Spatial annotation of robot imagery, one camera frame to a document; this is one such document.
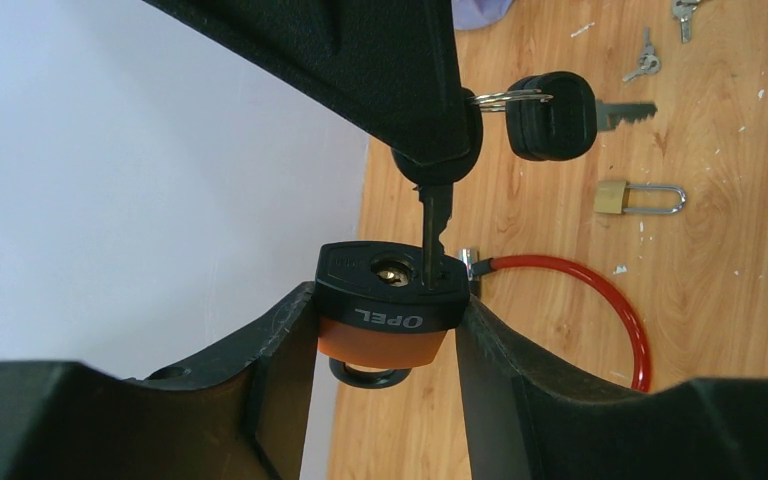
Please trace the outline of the orange black padlock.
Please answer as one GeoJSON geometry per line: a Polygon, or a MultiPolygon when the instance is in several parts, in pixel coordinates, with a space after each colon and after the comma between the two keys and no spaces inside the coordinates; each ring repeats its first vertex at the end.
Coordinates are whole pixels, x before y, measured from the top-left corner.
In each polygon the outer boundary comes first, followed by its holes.
{"type": "Polygon", "coordinates": [[[466,266],[445,256],[438,281],[421,281],[422,251],[408,244],[344,241],[321,247],[313,302],[318,348],[342,383],[393,387],[430,364],[461,322],[471,292],[466,266]]]}

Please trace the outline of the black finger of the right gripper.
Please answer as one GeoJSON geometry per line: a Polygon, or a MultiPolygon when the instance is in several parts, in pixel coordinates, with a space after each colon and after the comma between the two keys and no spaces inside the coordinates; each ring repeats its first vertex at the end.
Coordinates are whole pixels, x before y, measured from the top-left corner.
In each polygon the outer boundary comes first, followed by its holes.
{"type": "Polygon", "coordinates": [[[448,1],[152,5],[420,165],[471,148],[448,1]]]}

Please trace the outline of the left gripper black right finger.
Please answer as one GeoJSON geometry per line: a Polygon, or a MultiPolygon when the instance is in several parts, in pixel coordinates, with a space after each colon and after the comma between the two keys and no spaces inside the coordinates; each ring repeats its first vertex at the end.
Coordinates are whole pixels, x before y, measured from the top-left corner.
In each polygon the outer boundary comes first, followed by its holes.
{"type": "Polygon", "coordinates": [[[641,393],[555,356],[476,299],[456,351],[475,479],[768,479],[768,379],[641,393]]]}

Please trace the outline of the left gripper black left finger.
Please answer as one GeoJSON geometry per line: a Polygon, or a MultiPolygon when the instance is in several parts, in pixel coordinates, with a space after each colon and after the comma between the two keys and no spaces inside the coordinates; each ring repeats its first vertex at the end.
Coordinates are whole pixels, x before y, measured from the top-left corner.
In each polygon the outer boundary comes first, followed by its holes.
{"type": "Polygon", "coordinates": [[[316,360],[313,286],[145,379],[0,362],[0,479],[296,479],[316,360]]]}

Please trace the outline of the black head key bunch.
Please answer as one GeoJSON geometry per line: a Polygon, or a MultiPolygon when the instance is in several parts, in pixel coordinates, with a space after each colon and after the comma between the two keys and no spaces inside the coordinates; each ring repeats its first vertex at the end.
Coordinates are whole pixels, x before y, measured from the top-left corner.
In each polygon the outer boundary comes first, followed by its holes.
{"type": "Polygon", "coordinates": [[[466,154],[433,165],[420,165],[393,150],[397,169],[415,184],[423,204],[422,284],[435,289],[442,278],[444,247],[440,241],[453,208],[453,185],[476,165],[483,143],[480,110],[493,105],[505,114],[512,151],[531,161],[567,161],[587,153],[600,132],[625,123],[637,123],[658,112],[652,101],[606,103],[596,98],[580,75],[556,71],[525,77],[506,92],[468,101],[470,147],[466,154]]]}

